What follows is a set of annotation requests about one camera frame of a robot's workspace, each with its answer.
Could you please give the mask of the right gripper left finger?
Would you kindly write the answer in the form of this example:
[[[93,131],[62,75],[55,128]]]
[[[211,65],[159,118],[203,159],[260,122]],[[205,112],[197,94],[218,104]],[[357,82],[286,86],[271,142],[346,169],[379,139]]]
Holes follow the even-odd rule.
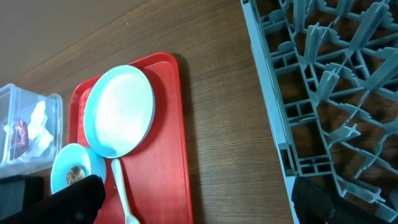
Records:
[[[93,224],[105,198],[102,178],[89,175],[1,224]]]

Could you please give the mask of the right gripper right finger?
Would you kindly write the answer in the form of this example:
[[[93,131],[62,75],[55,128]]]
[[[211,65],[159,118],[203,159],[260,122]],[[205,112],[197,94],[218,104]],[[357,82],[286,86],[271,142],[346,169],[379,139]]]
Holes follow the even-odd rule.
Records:
[[[306,177],[297,177],[292,202],[300,224],[387,224]]]

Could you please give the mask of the brown mushroom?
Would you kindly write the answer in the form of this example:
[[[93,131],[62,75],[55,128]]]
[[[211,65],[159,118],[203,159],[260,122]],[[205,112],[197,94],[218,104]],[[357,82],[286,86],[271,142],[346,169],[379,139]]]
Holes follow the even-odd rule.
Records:
[[[86,171],[83,166],[72,167],[67,174],[67,184],[73,185],[74,183],[84,179],[86,177]]]

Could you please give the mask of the light blue bowl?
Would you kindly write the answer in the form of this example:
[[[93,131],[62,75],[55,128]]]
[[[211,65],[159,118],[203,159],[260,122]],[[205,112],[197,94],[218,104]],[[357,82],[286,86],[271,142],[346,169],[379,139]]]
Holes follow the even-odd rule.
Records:
[[[53,163],[50,176],[52,194],[70,186],[67,184],[67,174],[75,166],[83,166],[86,171],[86,177],[96,175],[105,183],[106,164],[104,158],[90,148],[71,143],[58,153]]]

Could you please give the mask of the white tissue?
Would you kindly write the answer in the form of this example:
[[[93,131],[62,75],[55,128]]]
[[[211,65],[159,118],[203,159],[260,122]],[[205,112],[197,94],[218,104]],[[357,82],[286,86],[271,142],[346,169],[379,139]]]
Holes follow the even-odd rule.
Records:
[[[40,101],[34,108],[28,125],[30,157],[40,157],[53,141],[53,136],[45,128],[48,116],[45,114],[45,101]]]

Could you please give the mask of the red snack wrapper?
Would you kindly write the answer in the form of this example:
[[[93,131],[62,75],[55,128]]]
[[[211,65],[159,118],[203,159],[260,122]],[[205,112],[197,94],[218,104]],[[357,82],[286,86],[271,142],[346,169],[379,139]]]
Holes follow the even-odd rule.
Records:
[[[11,159],[16,159],[23,155],[29,148],[29,135],[27,124],[20,118],[12,127]]]

